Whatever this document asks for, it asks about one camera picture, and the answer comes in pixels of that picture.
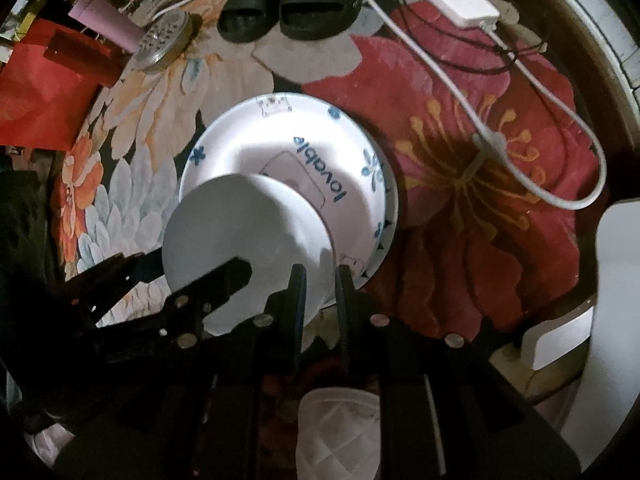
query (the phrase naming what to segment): cartoon print on bowl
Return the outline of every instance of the cartoon print on bowl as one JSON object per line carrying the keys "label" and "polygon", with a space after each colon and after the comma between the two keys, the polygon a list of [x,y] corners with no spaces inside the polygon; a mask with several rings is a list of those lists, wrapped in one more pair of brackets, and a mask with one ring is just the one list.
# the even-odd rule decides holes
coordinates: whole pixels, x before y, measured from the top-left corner
{"label": "cartoon print on bowl", "polygon": [[293,153],[278,153],[264,165],[260,174],[287,184],[305,197],[316,210],[321,210],[324,207],[326,197]]}
{"label": "cartoon print on bowl", "polygon": [[266,119],[270,115],[279,114],[282,112],[290,112],[293,110],[286,96],[268,96],[262,98],[256,98],[260,110],[262,110],[262,116]]}
{"label": "cartoon print on bowl", "polygon": [[340,255],[338,264],[348,265],[351,268],[351,275],[353,277],[361,275],[362,271],[364,270],[364,262],[361,259],[352,258],[351,256],[347,256],[344,253]]}
{"label": "cartoon print on bowl", "polygon": [[204,152],[204,146],[200,146],[199,148],[194,148],[189,156],[189,160],[192,160],[193,163],[197,166],[201,160],[206,158],[206,154]]}
{"label": "cartoon print on bowl", "polygon": [[376,192],[376,189],[378,188],[376,186],[376,181],[385,181],[385,176],[382,173],[382,165],[375,154],[370,155],[367,150],[364,150],[363,155],[367,165],[362,168],[362,176],[371,176],[371,189],[373,192]]}

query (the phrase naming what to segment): floral rug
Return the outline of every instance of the floral rug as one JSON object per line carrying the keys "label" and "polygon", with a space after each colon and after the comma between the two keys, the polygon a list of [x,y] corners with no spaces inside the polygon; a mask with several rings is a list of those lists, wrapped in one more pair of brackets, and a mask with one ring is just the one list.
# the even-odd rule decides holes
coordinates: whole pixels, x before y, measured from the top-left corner
{"label": "floral rug", "polygon": [[[125,70],[98,96],[51,199],[67,279],[112,254],[159,247],[180,175],[205,127],[247,98],[289,91],[328,101],[364,124],[394,168],[398,232],[366,285],[380,310],[427,336],[456,332],[473,340],[486,324],[511,331],[577,285],[576,215],[530,195],[490,161],[467,176],[477,153],[468,117],[372,10],[364,7],[350,30],[328,40],[292,41],[276,26],[261,40],[238,45],[216,31],[225,1],[185,7],[202,17],[202,27],[164,72]],[[492,51],[453,38],[489,45],[481,32],[456,29],[427,2],[408,0],[411,12],[403,17],[396,0],[379,1],[437,57],[479,69],[504,65]],[[511,4],[494,3],[519,48],[540,42],[518,23]],[[133,11],[138,22],[151,14],[149,2]],[[574,107],[569,80],[542,54],[521,59]],[[487,124],[506,136],[512,160],[537,184],[567,199],[589,188],[597,161],[588,137],[519,72],[446,71]],[[164,278],[140,284],[101,323],[156,312],[169,293]],[[335,310],[325,310],[305,330],[305,349],[320,349],[318,359],[307,359],[295,381],[267,381],[267,413],[275,416],[266,417],[262,443],[271,465],[292,467],[297,399],[313,385],[345,380],[332,357],[337,340]]]}

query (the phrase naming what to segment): metal screw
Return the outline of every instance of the metal screw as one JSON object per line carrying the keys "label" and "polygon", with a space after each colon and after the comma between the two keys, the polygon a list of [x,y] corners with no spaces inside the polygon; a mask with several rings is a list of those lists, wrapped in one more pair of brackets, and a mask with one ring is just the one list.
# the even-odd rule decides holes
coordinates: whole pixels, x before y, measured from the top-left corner
{"label": "metal screw", "polygon": [[178,341],[177,341],[178,346],[183,350],[186,350],[187,348],[191,348],[192,346],[195,346],[197,342],[198,342],[198,338],[195,336],[195,334],[192,334],[192,333],[179,335]]}
{"label": "metal screw", "polygon": [[254,325],[259,328],[264,328],[273,323],[273,316],[271,314],[258,314],[254,317]]}
{"label": "metal screw", "polygon": [[184,307],[187,303],[189,303],[188,296],[178,296],[175,298],[175,306],[178,308]]}
{"label": "metal screw", "polygon": [[374,314],[369,318],[369,322],[373,326],[377,326],[378,328],[387,326],[390,322],[389,316],[385,316],[384,314]]}
{"label": "metal screw", "polygon": [[465,338],[460,334],[451,333],[444,336],[444,342],[450,348],[462,348],[465,345]]}

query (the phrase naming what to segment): red flower pattern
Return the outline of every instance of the red flower pattern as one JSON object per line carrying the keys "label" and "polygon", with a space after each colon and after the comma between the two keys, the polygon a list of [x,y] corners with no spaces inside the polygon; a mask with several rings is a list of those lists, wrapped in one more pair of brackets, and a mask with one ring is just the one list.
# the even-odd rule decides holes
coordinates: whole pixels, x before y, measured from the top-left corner
{"label": "red flower pattern", "polygon": [[[413,10],[445,32],[460,31],[431,5]],[[405,27],[399,10],[394,20]],[[412,35],[441,59],[496,68],[490,50],[437,32],[413,16]],[[351,74],[307,84],[307,94],[366,124],[395,164],[402,191],[396,246],[367,284],[382,310],[428,336],[472,340],[483,316],[509,330],[529,312],[562,296],[578,279],[575,214],[532,196],[504,168],[486,161],[477,173],[474,128],[460,103],[399,41],[354,37],[363,61]],[[569,106],[569,81],[542,56],[527,67]],[[537,184],[567,199],[582,195],[597,161],[590,140],[517,70],[477,75],[446,69],[483,120],[508,141],[508,152]]]}

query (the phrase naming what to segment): orange flower pattern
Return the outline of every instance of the orange flower pattern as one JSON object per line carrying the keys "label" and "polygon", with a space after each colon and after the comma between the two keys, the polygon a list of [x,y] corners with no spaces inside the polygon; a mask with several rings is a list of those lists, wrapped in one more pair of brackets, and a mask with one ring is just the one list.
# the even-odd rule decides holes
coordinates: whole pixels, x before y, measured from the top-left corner
{"label": "orange flower pattern", "polygon": [[92,148],[88,135],[80,137],[67,152],[54,183],[50,200],[53,211],[51,233],[58,242],[63,262],[76,260],[78,237],[86,232],[84,210],[93,203],[102,180],[100,153],[92,154]]}

